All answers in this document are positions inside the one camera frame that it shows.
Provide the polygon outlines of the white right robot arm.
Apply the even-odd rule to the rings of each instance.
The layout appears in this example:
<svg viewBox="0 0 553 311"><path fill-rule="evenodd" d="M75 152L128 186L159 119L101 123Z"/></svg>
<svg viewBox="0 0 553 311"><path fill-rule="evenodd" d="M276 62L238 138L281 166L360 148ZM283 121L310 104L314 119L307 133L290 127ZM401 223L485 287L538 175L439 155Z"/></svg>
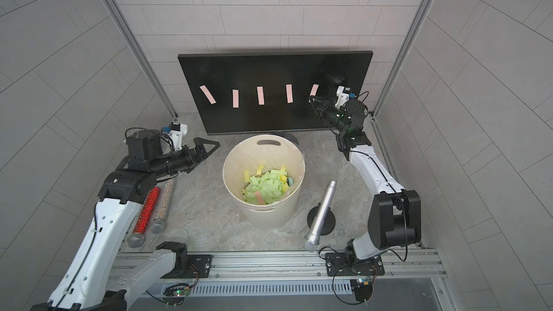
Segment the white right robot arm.
<svg viewBox="0 0 553 311"><path fill-rule="evenodd" d="M398 183L376 155L364 132L367 106L355 96L339 100L310 96L309 103L335 134L338 150L357 169L373 193L367 232L350 240L346 261L354 264L379 256L394 247L407 248L421 241L421 198Z"/></svg>

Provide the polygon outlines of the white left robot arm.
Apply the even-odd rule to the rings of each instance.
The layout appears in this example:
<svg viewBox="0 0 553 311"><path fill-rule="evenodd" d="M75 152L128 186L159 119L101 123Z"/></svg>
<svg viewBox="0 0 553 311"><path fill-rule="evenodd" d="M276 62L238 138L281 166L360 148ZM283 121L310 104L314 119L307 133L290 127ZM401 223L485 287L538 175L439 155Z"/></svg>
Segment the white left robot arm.
<svg viewBox="0 0 553 311"><path fill-rule="evenodd" d="M178 146L162 130L130 128L125 131L128 155L102 184L92 222L66 275L47 302L32 310L128 310L163 277L180 277L189 268L187 246L165 242L147 262L109 283L122 241L148 193L161 181L192 172L220 144L195 138L195 146Z"/></svg>

